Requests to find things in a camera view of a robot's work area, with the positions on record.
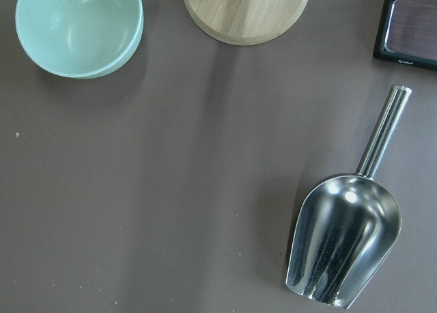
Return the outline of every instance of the scoop handle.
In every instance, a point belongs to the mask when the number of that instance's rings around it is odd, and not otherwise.
[[[402,85],[393,85],[391,87],[372,136],[361,157],[361,162],[356,169],[357,174],[367,178],[374,178],[411,92],[412,90],[409,87]]]

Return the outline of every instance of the mint plastic bowl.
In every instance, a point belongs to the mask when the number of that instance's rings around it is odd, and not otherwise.
[[[141,0],[18,0],[26,54],[53,74],[101,77],[123,66],[143,33]]]

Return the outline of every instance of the metal scoop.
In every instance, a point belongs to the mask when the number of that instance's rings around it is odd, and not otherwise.
[[[410,94],[394,85],[356,173],[331,176],[305,199],[285,282],[290,290],[349,308],[390,252],[401,213],[373,177]]]

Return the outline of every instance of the wooden board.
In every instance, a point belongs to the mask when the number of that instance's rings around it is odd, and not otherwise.
[[[188,13],[207,34],[222,42],[253,45],[287,31],[308,0],[184,0]]]

